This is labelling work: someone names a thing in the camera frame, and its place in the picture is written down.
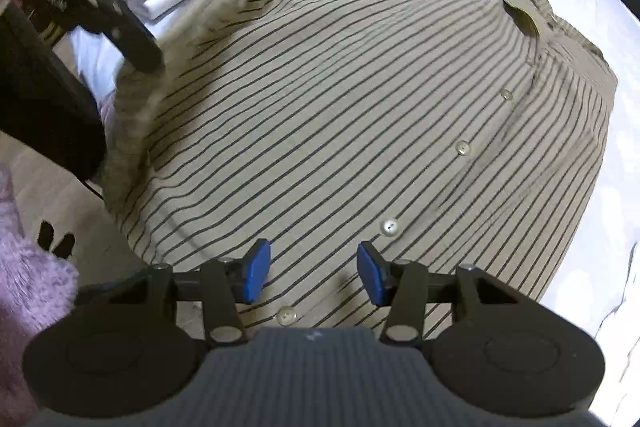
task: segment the white sheet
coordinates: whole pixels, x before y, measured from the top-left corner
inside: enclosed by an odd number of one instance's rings
[[[631,352],[640,339],[640,292],[634,291],[640,285],[640,261],[630,263],[640,239],[640,23],[620,0],[549,1],[602,50],[620,85],[593,196],[543,304],[596,336],[607,374],[592,411],[614,427],[630,427],[640,417],[640,351]],[[152,32],[160,34],[179,11],[151,25]],[[113,89],[120,53],[107,39],[82,30],[75,31],[72,42],[78,70],[101,99]],[[623,295],[620,309],[600,328]],[[627,367],[628,359],[635,365]]]

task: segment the purple fluffy fabric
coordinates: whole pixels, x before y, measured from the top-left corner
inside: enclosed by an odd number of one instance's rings
[[[64,317],[78,289],[76,268],[24,237],[9,170],[0,165],[0,426],[24,425],[37,407],[22,377],[33,336]]]

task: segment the wooden floor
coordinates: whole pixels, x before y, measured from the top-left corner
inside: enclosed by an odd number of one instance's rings
[[[145,264],[136,257],[105,211],[102,201],[74,176],[0,131],[0,162],[9,166],[25,234],[36,239],[49,221],[56,237],[76,236],[71,260],[80,285],[122,279]],[[178,306],[178,325],[202,337],[202,318],[192,304]]]

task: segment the striped garment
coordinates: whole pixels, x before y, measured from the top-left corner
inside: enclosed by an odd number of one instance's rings
[[[364,240],[538,299],[617,84],[547,0],[198,0],[160,45],[163,74],[119,74],[106,203],[142,259],[178,271],[269,239],[248,326],[292,306],[306,327],[379,328]],[[427,334],[447,315],[429,307]]]

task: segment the cable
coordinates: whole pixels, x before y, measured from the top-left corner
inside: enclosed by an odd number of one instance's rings
[[[81,181],[80,182],[82,185],[84,185],[86,188],[88,188],[90,191],[92,191],[94,193],[95,196],[98,196],[102,201],[104,201],[104,198],[102,197],[102,195],[100,194],[100,192],[98,192],[97,190],[95,190],[95,188],[91,187],[87,182],[85,181]]]

